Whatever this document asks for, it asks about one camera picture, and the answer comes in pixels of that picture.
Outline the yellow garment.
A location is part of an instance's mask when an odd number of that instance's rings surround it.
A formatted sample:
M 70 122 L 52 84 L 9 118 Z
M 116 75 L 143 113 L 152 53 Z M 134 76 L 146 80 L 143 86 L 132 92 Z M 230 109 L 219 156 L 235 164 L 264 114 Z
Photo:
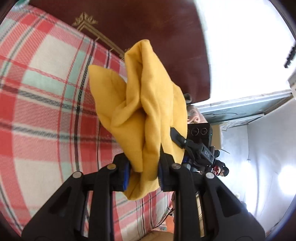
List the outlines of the yellow garment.
M 97 116 L 121 146 L 132 165 L 125 196 L 138 200 L 159 187 L 160 152 L 181 163 L 184 151 L 170 136 L 171 128 L 187 134 L 187 109 L 182 90 L 174 84 L 149 40 L 125 54 L 127 78 L 91 65 L 90 91 Z

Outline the pile of mixed clothes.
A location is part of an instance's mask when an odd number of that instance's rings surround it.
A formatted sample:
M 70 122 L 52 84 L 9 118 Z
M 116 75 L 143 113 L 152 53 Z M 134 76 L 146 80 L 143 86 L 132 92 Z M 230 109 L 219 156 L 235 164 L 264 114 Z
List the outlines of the pile of mixed clothes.
M 206 123 L 205 117 L 199 112 L 198 108 L 192 104 L 192 97 L 189 93 L 184 94 L 184 98 L 187 105 L 187 123 Z

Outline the cardboard box by bed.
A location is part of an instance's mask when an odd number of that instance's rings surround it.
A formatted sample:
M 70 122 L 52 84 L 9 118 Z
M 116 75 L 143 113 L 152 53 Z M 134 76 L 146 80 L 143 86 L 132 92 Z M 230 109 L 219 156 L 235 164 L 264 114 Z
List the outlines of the cardboard box by bed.
M 212 128 L 212 146 L 216 150 L 222 149 L 222 134 L 220 125 L 211 125 Z

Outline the person in black cap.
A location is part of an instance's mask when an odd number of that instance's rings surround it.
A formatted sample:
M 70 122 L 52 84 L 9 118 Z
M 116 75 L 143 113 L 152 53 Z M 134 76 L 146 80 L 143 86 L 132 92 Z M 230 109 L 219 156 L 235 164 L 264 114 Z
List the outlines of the person in black cap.
M 221 162 L 220 160 L 215 160 L 213 173 L 216 176 L 226 177 L 229 174 L 229 169 L 226 167 L 224 162 Z

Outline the tan quilted jacket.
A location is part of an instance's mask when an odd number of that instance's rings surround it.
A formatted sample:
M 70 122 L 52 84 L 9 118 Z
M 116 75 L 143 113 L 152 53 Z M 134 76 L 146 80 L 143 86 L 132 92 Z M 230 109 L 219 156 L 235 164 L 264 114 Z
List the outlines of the tan quilted jacket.
M 158 230 L 152 230 L 142 237 L 139 241 L 173 241 L 174 234 L 171 232 L 164 232 Z

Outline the red plaid bed sheet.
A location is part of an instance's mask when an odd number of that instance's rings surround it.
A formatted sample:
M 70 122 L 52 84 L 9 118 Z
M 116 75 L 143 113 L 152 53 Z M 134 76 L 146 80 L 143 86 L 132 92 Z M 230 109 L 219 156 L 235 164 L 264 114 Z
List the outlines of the red plaid bed sheet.
M 73 172 L 121 152 L 95 113 L 90 64 L 125 76 L 116 56 L 38 8 L 1 23 L 1 212 L 17 232 Z

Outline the dark red headboard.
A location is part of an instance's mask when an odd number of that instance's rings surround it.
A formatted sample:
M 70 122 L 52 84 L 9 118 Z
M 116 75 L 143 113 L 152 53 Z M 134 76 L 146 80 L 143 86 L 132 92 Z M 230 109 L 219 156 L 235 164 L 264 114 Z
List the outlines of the dark red headboard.
M 193 102 L 210 97 L 205 38 L 194 1 L 31 1 L 119 56 L 149 40 L 171 80 Z

